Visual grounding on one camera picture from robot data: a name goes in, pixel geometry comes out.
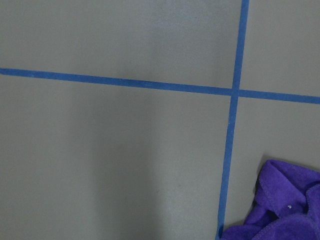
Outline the purple microfibre towel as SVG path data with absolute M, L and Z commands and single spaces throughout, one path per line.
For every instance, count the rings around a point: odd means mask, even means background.
M 320 173 L 280 160 L 267 160 L 258 176 L 254 207 L 223 240 L 318 240 Z

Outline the crossing blue tape strip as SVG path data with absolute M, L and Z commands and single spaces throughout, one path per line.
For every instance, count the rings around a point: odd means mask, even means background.
M 250 2 L 248 0 L 243 0 L 241 2 L 238 35 L 237 35 L 237 46 L 236 46 L 236 53 L 235 53 L 233 79 L 232 79 L 230 104 L 229 104 L 228 125 L 227 125 L 227 131 L 226 131 L 223 168 L 222 168 L 222 175 L 221 175 L 219 205 L 218 205 L 218 212 L 217 212 L 217 229 L 216 229 L 216 235 L 215 235 L 216 240 L 219 240 L 221 238 L 221 235 L 224 230 L 224 224 L 225 224 L 225 215 L 226 215 L 234 135 L 235 135 L 235 127 L 236 127 L 236 119 L 237 119 L 238 100 L 239 100 L 240 85 L 241 85 L 241 75 L 242 75 L 242 68 L 243 68 L 243 58 L 244 58 L 249 5 L 250 5 Z

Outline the long blue tape strip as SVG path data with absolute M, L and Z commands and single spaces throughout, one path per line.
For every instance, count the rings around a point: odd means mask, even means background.
M 49 80 L 59 80 L 59 81 L 79 82 L 79 83 L 91 83 L 91 84 L 101 84 L 101 85 L 154 89 L 154 90 L 166 90 L 166 91 L 174 91 L 174 92 L 199 93 L 199 94 L 208 94 L 208 95 L 220 95 L 220 96 L 229 96 L 229 97 L 274 100 L 274 101 L 306 103 L 306 104 L 316 104 L 316 105 L 320 103 L 320 98 L 318 96 L 241 89 L 240 78 L 238 77 L 232 82 L 231 88 L 223 88 L 223 87 L 212 87 L 212 86 L 201 86 L 201 85 L 190 85 L 190 84 L 179 84 L 179 83 L 165 83 L 165 82 L 155 82 L 155 81 L 145 81 L 145 80 L 112 78 L 112 77 L 47 72 L 47 71 L 35 71 L 35 70 L 14 69 L 14 68 L 1 68 L 0 73 L 2 75 L 14 76 L 14 77 L 49 79 Z

